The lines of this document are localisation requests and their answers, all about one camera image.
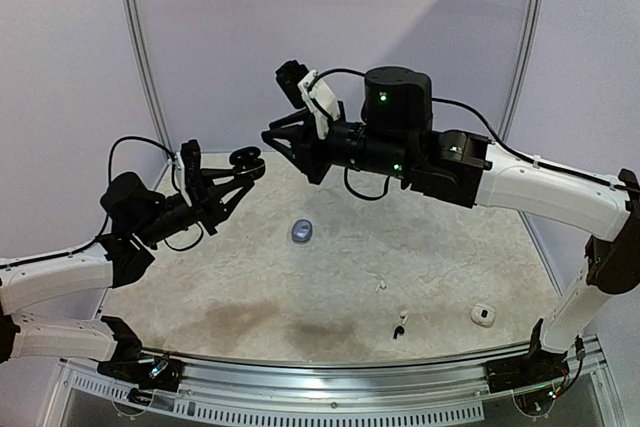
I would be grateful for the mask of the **black earbud charging case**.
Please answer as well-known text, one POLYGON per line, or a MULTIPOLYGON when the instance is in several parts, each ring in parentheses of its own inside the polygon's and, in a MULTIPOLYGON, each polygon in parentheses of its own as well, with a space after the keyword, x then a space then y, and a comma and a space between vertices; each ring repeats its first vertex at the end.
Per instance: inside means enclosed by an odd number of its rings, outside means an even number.
POLYGON ((229 155, 231 170, 236 177, 244 176, 253 180, 261 178, 266 172, 265 160, 261 150, 255 146, 238 149, 229 155))

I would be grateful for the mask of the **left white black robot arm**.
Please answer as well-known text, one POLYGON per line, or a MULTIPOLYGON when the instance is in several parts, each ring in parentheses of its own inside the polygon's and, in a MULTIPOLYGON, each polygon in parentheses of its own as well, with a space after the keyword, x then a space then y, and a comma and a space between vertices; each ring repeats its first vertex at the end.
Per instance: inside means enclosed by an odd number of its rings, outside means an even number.
POLYGON ((185 365, 168 354, 146 355, 141 340, 119 317, 56 319, 29 312, 45 300, 93 289, 117 289, 142 278, 167 238, 199 225, 209 235, 226 221, 265 173, 258 159, 230 169, 197 169, 183 192, 149 190, 134 172, 118 175, 100 202, 112 230, 94 245, 9 262, 1 268, 1 359, 84 358, 100 374, 140 390, 178 390, 185 365))

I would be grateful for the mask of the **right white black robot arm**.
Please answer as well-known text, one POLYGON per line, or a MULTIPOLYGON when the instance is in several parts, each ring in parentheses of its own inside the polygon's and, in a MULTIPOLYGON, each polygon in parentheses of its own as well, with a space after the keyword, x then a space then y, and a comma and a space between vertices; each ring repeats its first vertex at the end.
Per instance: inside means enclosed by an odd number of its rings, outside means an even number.
POLYGON ((635 173, 596 175, 544 161, 512 149, 494 131, 438 132, 429 76, 384 66, 362 78, 361 118, 350 122, 325 73, 284 63, 276 80, 294 113, 273 121, 263 141, 312 184, 339 166, 397 179, 402 189, 461 207, 516 210, 587 232, 584 267, 537 321, 526 353, 484 367, 491 392, 512 391, 526 403, 559 399, 578 379, 567 355, 583 355, 583 329, 611 297, 638 286, 635 173))

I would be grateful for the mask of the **purple earbud charging case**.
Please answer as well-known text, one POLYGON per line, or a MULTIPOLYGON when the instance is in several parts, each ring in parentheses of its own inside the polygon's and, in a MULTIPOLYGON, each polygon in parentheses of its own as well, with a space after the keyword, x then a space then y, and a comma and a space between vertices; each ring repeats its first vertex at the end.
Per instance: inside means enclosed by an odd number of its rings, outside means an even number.
POLYGON ((291 240, 295 244, 306 244, 313 236, 313 225, 307 219, 298 219, 291 228, 291 240))

